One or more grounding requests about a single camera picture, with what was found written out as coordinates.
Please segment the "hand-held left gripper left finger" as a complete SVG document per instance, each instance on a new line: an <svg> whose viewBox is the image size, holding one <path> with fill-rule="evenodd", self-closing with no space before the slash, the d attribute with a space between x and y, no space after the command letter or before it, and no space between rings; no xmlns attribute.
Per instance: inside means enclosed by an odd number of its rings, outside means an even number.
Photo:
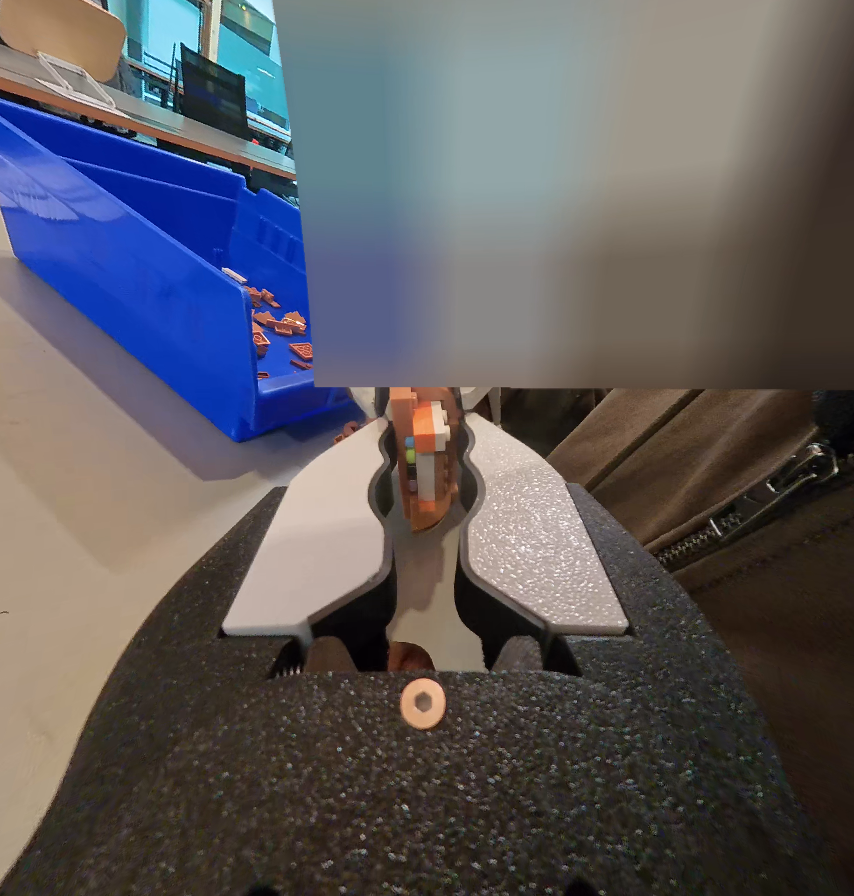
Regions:
<svg viewBox="0 0 854 896"><path fill-rule="evenodd" d="M311 641L318 623L387 580L391 547L374 484L388 470L379 418L316 457L287 487L222 623L229 636Z"/></svg>

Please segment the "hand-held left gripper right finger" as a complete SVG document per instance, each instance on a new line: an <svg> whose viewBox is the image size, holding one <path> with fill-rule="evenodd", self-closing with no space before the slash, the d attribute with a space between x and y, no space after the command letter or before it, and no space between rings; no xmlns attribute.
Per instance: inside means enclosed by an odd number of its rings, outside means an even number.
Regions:
<svg viewBox="0 0 854 896"><path fill-rule="evenodd" d="M626 634L629 621L564 478L477 413L464 422L465 471L476 478L461 532L464 571L545 634Z"/></svg>

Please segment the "brown lego assembly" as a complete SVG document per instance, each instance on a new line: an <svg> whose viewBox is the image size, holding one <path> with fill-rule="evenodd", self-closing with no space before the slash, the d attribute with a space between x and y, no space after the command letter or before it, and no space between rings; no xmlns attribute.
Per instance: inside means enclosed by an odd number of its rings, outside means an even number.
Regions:
<svg viewBox="0 0 854 896"><path fill-rule="evenodd" d="M398 449L399 495L413 532L446 517L458 494L463 413L449 387L392 387L388 394Z"/></svg>

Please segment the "pile of brown lego pieces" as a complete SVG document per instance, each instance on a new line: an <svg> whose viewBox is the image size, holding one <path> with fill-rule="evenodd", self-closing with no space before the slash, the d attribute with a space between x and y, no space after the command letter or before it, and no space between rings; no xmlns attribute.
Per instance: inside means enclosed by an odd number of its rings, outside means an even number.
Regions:
<svg viewBox="0 0 854 896"><path fill-rule="evenodd" d="M256 287L246 277L223 266L222 274L239 285L252 305L252 343L260 381L284 375L286 368L307 372L313 368L309 324L298 311L285 310L274 293Z"/></svg>

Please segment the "blue plastic bin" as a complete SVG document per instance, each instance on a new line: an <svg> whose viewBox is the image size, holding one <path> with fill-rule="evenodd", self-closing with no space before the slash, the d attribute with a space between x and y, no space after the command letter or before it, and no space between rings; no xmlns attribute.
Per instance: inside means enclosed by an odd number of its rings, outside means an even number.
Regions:
<svg viewBox="0 0 854 896"><path fill-rule="evenodd" d="M310 324L298 208L241 175L0 99L0 207L41 280L236 442L335 407L254 314Z"/></svg>

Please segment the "person's brown jacket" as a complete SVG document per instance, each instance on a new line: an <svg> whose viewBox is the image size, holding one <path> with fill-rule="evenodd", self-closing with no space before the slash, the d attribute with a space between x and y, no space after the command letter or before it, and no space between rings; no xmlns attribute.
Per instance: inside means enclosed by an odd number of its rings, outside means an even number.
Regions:
<svg viewBox="0 0 854 896"><path fill-rule="evenodd" d="M854 894L854 390L504 388L500 409L698 604Z"/></svg>

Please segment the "grey desk wooden edge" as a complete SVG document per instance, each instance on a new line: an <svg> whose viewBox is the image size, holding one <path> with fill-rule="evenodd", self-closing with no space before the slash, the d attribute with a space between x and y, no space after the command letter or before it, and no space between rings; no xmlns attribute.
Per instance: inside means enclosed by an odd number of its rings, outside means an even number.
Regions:
<svg viewBox="0 0 854 896"><path fill-rule="evenodd" d="M296 182L295 163L263 146L221 132L173 111L145 103L121 91L105 87L114 108L96 108L65 97L47 87L52 82L36 57L27 56L0 44L0 91L31 98L72 113L96 118L149 137L164 139L185 148L204 152L224 161L267 171Z"/></svg>

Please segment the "black office chair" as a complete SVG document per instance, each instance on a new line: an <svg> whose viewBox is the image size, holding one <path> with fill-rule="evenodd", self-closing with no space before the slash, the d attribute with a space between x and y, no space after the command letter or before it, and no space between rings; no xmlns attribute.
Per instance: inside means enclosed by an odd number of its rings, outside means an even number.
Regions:
<svg viewBox="0 0 854 896"><path fill-rule="evenodd" d="M242 74L208 60L183 43L176 73L181 85L175 93L178 114L242 140L252 140Z"/></svg>

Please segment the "wooden chair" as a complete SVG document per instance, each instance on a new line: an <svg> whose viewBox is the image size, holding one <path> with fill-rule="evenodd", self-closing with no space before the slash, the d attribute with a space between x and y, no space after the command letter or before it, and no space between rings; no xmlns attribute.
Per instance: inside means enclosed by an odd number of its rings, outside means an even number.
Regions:
<svg viewBox="0 0 854 896"><path fill-rule="evenodd" d="M11 49L44 53L107 83L127 38L121 20L90 1L0 1L0 37Z"/></svg>

